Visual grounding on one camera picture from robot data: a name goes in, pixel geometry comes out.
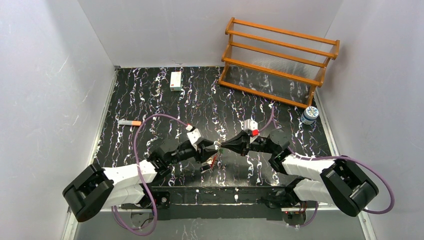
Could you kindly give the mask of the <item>steel key organizer red handle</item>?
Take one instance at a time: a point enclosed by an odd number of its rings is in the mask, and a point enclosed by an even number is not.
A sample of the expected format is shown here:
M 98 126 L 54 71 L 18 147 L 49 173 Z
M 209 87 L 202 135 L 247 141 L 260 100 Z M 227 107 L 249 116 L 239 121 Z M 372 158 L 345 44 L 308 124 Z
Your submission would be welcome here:
M 206 170 L 212 170 L 215 167 L 215 164 L 217 162 L 218 157 L 222 154 L 223 149 L 221 147 L 219 147 L 217 149 L 217 153 L 213 156 L 210 164 L 208 165 L 208 167 L 206 168 Z

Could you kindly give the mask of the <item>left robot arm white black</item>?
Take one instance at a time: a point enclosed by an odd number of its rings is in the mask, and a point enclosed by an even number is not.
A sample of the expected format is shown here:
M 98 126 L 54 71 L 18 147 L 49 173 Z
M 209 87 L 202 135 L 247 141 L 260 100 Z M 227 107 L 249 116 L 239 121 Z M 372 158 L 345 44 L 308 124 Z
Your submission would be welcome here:
M 163 196 L 155 195 L 149 184 L 170 174 L 172 165 L 179 162 L 193 158 L 205 163 L 218 153 L 210 148 L 213 144 L 203 139 L 193 146 L 189 140 L 178 143 L 168 138 L 140 163 L 120 167 L 92 163 L 64 188 L 62 195 L 80 223 L 102 209 L 122 204 L 153 208 L 162 203 Z

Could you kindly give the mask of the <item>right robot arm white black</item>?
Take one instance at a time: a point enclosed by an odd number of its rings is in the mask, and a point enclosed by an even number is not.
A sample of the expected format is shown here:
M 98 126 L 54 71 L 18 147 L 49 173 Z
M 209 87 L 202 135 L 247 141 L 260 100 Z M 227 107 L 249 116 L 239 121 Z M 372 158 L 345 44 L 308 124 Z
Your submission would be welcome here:
M 321 202 L 335 205 L 344 214 L 356 217 L 378 194 L 377 185 L 353 161 L 342 159 L 306 160 L 290 150 L 290 142 L 282 130 L 274 129 L 267 137 L 251 137 L 241 131 L 223 142 L 221 147 L 241 156 L 249 152 L 270 154 L 270 166 L 277 173 L 296 176 L 277 200 L 287 205 Z

